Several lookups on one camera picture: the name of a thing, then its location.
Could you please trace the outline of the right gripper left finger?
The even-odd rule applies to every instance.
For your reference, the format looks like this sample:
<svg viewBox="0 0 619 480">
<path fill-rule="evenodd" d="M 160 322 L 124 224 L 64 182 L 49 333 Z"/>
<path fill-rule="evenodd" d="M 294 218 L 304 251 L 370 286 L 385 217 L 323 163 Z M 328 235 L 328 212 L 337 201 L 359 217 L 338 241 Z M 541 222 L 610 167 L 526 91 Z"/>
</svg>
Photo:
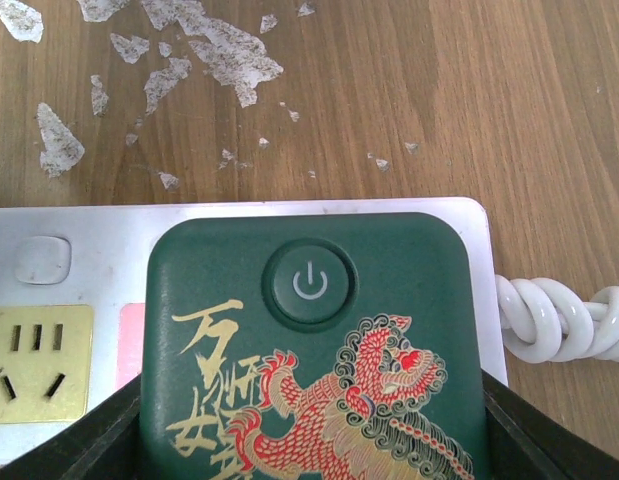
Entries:
<svg viewBox="0 0 619 480">
<path fill-rule="evenodd" d="M 0 479 L 136 479 L 141 378 L 59 434 L 0 467 Z"/>
</svg>

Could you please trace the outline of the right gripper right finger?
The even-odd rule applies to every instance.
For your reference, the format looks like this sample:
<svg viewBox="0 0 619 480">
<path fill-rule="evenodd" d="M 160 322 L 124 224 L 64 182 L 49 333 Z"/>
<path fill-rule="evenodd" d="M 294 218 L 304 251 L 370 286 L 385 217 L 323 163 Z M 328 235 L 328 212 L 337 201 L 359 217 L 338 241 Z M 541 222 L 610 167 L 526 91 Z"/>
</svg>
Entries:
<svg viewBox="0 0 619 480">
<path fill-rule="evenodd" d="M 619 479 L 619 460 L 482 373 L 495 479 Z"/>
</svg>

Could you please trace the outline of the white power strip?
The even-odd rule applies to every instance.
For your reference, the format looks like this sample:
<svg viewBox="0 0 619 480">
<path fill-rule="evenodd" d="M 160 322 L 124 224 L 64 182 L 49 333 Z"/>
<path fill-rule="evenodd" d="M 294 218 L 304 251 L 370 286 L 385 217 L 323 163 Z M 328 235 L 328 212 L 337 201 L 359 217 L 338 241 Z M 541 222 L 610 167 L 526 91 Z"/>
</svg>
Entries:
<svg viewBox="0 0 619 480">
<path fill-rule="evenodd" d="M 480 362 L 507 377 L 485 209 L 462 197 L 0 208 L 0 465 L 52 438 L 140 369 L 149 254 L 193 218 L 422 212 L 463 240 Z"/>
</svg>

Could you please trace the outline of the green dragon cube socket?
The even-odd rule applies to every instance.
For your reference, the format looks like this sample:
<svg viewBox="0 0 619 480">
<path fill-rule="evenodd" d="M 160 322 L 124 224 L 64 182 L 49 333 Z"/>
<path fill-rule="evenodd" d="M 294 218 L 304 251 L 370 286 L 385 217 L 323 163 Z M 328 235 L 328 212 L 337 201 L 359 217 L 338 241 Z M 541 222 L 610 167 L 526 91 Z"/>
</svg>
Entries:
<svg viewBox="0 0 619 480">
<path fill-rule="evenodd" d="M 148 263 L 142 479 L 490 479 L 468 253 L 427 214 L 196 219 Z"/>
</svg>

